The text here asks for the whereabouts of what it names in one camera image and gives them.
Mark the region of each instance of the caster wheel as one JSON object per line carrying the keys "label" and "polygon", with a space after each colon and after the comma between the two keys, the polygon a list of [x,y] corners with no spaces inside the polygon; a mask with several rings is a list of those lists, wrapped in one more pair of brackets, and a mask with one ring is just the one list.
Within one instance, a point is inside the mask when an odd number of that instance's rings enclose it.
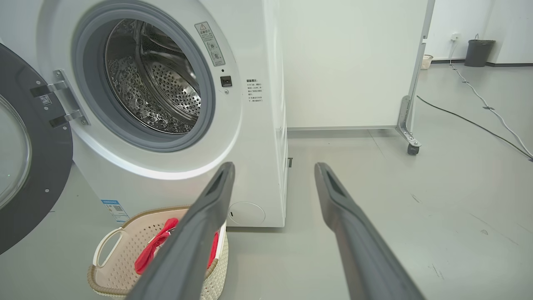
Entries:
{"label": "caster wheel", "polygon": [[415,147],[411,144],[407,146],[407,154],[409,155],[417,155],[419,150],[420,150],[420,147]]}

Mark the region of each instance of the power plug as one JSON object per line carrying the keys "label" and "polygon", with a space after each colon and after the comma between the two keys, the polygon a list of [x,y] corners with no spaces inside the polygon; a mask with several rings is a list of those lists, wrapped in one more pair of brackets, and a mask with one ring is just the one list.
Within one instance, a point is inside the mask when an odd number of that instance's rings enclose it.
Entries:
{"label": "power plug", "polygon": [[451,35],[450,40],[455,42],[455,41],[459,41],[460,38],[461,38],[461,34],[460,33],[454,33],[454,34]]}

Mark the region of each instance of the small white basket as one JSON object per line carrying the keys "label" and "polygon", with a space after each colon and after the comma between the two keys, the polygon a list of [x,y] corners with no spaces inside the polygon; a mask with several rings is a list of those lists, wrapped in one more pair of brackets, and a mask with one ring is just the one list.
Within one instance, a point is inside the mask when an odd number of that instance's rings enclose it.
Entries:
{"label": "small white basket", "polygon": [[431,55],[424,55],[424,58],[422,59],[422,65],[420,66],[420,70],[427,70],[430,68],[431,61],[433,60],[433,57]]}
{"label": "small white basket", "polygon": [[[108,233],[96,248],[93,264],[89,267],[87,281],[98,294],[113,299],[123,299],[133,288],[140,275],[134,263],[148,242],[156,236],[170,218],[181,220],[189,207],[173,207],[143,212],[131,218],[120,228]],[[102,248],[115,234],[118,241],[106,260],[99,264]],[[228,269],[228,238],[226,223],[219,233],[215,259],[205,273],[200,300],[217,300],[224,288]]]}

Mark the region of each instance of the black trash can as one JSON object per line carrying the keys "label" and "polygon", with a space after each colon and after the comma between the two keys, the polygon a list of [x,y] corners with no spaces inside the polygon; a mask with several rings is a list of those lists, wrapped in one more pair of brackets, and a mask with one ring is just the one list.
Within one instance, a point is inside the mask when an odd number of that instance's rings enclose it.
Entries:
{"label": "black trash can", "polygon": [[491,40],[470,40],[468,41],[468,51],[466,52],[465,66],[484,67],[489,59],[490,50],[496,41]]}

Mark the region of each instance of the whiteboard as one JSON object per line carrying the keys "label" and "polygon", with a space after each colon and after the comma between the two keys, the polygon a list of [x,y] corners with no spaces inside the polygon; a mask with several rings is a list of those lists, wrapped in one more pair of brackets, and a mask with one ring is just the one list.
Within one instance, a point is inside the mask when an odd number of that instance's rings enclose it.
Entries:
{"label": "whiteboard", "polygon": [[409,93],[427,0],[283,0],[287,127],[389,127]]}

